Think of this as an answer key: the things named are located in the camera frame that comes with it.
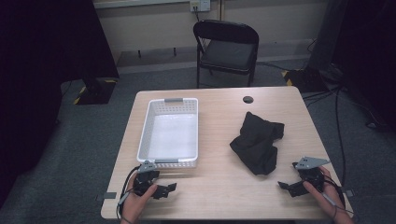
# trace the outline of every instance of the gray carpet floor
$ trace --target gray carpet floor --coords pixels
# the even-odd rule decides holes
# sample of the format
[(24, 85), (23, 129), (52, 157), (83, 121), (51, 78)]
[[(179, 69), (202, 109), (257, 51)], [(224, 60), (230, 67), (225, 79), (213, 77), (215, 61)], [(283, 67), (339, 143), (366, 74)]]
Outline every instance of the gray carpet floor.
[[(304, 60), (272, 63), (289, 69), (304, 66)], [(258, 65), (252, 86), (284, 86), (281, 71)], [(245, 77), (233, 77), (224, 82), (223, 74), (211, 77), (204, 73), (203, 82), (219, 87), (246, 84)], [(81, 81), (63, 84), (61, 123), (37, 167), (18, 177), (0, 211), (0, 223), (119, 223), (101, 218), (102, 202), (96, 197), (106, 192), (134, 97), (139, 91), (194, 89), (195, 68), (121, 74), (107, 105), (73, 105), (82, 87)], [(346, 155), (345, 188), (355, 192), (349, 200), (359, 223), (396, 223), (395, 133), (368, 129), (365, 122), (369, 113), (355, 103), (346, 89), (340, 91), (338, 103)], [(308, 110), (332, 165), (341, 177), (335, 94), (310, 105)]]

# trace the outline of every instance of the wall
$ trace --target wall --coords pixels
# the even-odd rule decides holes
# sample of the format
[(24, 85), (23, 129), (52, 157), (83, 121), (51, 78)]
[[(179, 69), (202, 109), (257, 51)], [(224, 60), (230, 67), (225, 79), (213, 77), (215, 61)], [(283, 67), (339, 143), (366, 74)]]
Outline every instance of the wall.
[[(194, 47), (197, 19), (189, 1), (96, 10), (113, 51)], [(257, 30), (261, 43), (316, 38), (328, 0), (218, 0), (200, 19), (244, 22)]]

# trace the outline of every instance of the chair leg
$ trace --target chair leg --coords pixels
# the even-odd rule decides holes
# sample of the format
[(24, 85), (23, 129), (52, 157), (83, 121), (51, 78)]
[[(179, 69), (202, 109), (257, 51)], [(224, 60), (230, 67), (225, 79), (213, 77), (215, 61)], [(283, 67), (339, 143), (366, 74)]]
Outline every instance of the chair leg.
[(200, 69), (199, 69), (199, 65), (197, 64), (197, 89), (199, 89), (199, 72)]
[(250, 69), (250, 73), (248, 75), (247, 86), (250, 87), (250, 83), (253, 82), (254, 73), (256, 72), (256, 64), (254, 63)]

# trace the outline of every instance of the chair seat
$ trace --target chair seat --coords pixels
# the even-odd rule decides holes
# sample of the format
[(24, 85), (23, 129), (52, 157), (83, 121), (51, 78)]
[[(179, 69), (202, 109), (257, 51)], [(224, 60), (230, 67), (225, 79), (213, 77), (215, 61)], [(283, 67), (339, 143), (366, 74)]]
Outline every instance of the chair seat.
[(248, 71), (254, 58), (255, 46), (211, 40), (201, 58), (201, 65)]

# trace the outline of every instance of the wooden table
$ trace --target wooden table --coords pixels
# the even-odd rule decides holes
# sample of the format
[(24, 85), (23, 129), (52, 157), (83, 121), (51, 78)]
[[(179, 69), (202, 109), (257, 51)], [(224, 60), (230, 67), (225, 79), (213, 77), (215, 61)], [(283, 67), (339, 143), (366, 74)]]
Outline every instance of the wooden table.
[[(251, 96), (252, 104), (243, 101)], [(149, 101), (162, 98), (197, 98), (199, 102), (199, 156), (195, 169), (161, 172), (157, 184), (177, 183), (168, 198), (150, 199), (142, 219), (319, 219), (327, 218), (314, 198), (291, 198), (277, 181), (300, 180), (291, 164), (302, 156), (329, 159), (318, 132), (294, 87), (263, 87), (182, 91), (141, 91), (134, 100), (119, 156), (107, 192), (102, 217), (116, 218), (116, 205), (130, 170), (138, 165), (136, 153)], [(276, 169), (254, 175), (230, 148), (239, 135), (246, 113), (285, 124), (278, 148)], [(325, 165), (339, 180), (331, 164)]]

